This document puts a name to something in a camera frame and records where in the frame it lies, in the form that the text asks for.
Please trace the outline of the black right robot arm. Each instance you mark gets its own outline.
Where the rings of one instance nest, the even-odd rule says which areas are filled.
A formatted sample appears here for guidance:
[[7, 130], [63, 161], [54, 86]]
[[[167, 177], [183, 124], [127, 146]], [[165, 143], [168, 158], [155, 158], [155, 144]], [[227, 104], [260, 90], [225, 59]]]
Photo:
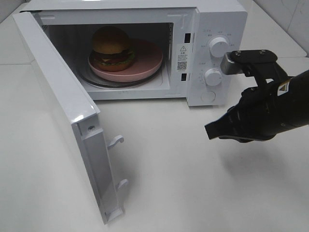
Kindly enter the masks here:
[[235, 106], [218, 120], [205, 125], [209, 139], [233, 139], [240, 143], [267, 141], [278, 133], [309, 123], [309, 72], [265, 89], [245, 89]]

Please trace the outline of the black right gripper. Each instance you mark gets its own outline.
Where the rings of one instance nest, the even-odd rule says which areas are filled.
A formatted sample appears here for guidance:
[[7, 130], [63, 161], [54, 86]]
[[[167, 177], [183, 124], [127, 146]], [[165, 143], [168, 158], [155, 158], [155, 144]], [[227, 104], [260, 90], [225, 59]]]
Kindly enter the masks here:
[[239, 136], [237, 122], [232, 106], [218, 120], [204, 126], [208, 138], [230, 139], [239, 143], [251, 141], [267, 141], [276, 134], [290, 129], [284, 113], [279, 109], [278, 91], [279, 84], [273, 84], [267, 90], [267, 95], [251, 105], [240, 110], [241, 124], [244, 128], [244, 135]]

